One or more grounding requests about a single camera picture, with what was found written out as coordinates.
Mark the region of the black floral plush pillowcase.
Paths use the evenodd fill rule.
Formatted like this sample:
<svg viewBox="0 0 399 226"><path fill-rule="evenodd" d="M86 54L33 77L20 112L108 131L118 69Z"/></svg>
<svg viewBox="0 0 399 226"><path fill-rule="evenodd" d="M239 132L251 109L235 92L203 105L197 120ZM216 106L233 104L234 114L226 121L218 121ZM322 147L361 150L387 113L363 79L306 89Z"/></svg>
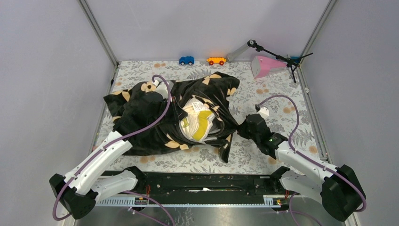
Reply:
<svg viewBox="0 0 399 226"><path fill-rule="evenodd" d="M187 150L196 145L210 145L218 149L223 162L228 162L233 133L238 128L238 123L229 111L228 97L232 96L239 87L239 79L215 72L196 80L172 82L174 84L171 90L172 103L165 117L144 135L129 138L132 148L126 152L126 155L160 155ZM159 117L142 119L137 115L138 99L148 92L155 92L155 86L151 81L140 82L132 88L104 97L112 116L113 130L125 135L129 133L128 126L145 127ZM215 114L213 126L204 144L186 139L180 130L180 121L187 116L183 107L192 98L204 103ZM164 99L160 114L166 102Z"/></svg>

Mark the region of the white quilted pillow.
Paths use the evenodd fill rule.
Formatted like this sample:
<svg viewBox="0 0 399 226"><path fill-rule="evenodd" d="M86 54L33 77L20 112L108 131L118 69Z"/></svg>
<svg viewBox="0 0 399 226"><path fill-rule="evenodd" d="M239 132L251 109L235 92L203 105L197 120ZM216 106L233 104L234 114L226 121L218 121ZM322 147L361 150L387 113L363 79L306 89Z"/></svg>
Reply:
<svg viewBox="0 0 399 226"><path fill-rule="evenodd" d="M193 110L193 107L191 105L191 103L193 102L200 102L198 99L196 98L192 98L190 99L186 105L183 107L183 110L187 113L187 116L184 117L181 121L180 121L180 130L182 132L182 134L184 135L184 137L190 141L193 142L197 142L192 138L193 133L195 132L195 130L198 128L198 114L199 112L195 112ZM213 120L215 118L215 114L212 112L212 115L208 118L210 121L210 129L209 129L209 133L211 131L211 128L213 126ZM205 143L205 139L208 137L208 135L200 142L198 143Z"/></svg>

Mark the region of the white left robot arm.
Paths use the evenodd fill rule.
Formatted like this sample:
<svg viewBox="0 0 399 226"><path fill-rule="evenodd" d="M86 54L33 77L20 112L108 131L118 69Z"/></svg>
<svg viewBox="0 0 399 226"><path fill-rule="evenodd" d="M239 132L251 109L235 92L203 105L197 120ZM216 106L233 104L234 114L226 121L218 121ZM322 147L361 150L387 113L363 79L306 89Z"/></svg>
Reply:
<svg viewBox="0 0 399 226"><path fill-rule="evenodd" d="M129 138L138 138L140 135L144 135L165 117L172 102L170 90L165 93L150 92L147 97L151 102L140 104L141 110L161 103L164 99L167 101L163 112L156 120L141 128L128 126L129 133L125 135L118 130L110 132L104 142L78 166L65 175L54 174L50 178L49 183L56 197L52 210L54 220L61 221L69 216L81 219L94 208L97 202L105 198L124 191L132 190L139 194L145 190L145 179L130 169L105 179L104 182L97 183L97 180L111 163L132 148Z"/></svg>

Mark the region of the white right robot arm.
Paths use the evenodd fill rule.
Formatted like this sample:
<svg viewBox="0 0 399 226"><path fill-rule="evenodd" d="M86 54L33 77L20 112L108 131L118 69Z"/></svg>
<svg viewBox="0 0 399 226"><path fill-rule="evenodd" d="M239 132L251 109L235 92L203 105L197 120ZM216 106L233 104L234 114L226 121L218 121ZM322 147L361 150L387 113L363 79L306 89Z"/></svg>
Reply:
<svg viewBox="0 0 399 226"><path fill-rule="evenodd" d="M270 131L261 114L248 115L239 125L238 135L252 140L263 154L299 171L295 173L283 167L275 171L275 178L270 180L270 188L274 193L281 194L289 190L307 196L320 203L329 215L341 222L357 211L366 199L351 167L337 167L293 150L287 137Z"/></svg>

